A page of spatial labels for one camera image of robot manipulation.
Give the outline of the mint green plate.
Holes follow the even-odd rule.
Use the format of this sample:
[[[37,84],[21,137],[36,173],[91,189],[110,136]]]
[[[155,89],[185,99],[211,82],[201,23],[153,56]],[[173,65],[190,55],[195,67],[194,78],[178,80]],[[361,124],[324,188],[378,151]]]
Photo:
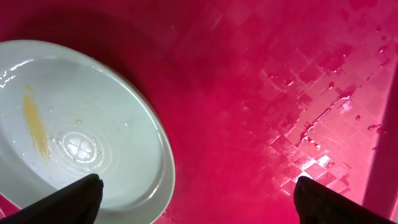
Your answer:
[[[19,208],[89,175],[104,183],[97,223],[153,223],[175,187],[162,123],[97,60],[49,42],[1,44],[1,195]]]

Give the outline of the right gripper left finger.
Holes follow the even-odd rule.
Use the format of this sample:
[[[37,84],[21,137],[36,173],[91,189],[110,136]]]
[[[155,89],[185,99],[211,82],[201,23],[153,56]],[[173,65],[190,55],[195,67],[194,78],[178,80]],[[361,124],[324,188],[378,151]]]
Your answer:
[[[1,224],[94,224],[104,183],[97,174],[86,177],[2,218]]]

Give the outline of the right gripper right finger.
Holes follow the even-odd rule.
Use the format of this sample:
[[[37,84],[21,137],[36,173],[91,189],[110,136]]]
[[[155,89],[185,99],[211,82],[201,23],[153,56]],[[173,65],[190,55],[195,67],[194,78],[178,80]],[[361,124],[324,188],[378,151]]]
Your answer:
[[[300,224],[395,224],[306,176],[298,178],[294,204]]]

